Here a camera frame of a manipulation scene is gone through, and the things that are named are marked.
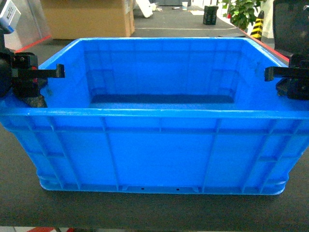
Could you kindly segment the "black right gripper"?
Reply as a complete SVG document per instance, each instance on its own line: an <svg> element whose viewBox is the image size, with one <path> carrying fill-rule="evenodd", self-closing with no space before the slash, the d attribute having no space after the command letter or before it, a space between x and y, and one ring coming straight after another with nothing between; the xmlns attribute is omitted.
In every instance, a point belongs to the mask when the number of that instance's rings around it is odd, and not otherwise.
<svg viewBox="0 0 309 232"><path fill-rule="evenodd" d="M282 78L276 84L277 94L286 96L292 100L309 100L309 75L305 74L300 78L289 78L293 69L301 68L309 70L309 56L303 54L293 54L289 59L287 67L267 67L264 71L264 81L270 82L275 78Z"/></svg>

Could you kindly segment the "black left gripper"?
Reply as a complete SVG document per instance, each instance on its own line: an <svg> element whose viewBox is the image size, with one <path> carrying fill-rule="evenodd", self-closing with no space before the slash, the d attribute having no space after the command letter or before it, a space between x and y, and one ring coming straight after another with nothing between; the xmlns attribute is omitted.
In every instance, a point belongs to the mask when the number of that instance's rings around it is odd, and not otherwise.
<svg viewBox="0 0 309 232"><path fill-rule="evenodd" d="M12 89L30 107L47 108L41 89L48 84L47 78L65 78L65 67L57 64L54 70L38 70L38 58L31 52L1 52L0 96L5 97Z"/></svg>

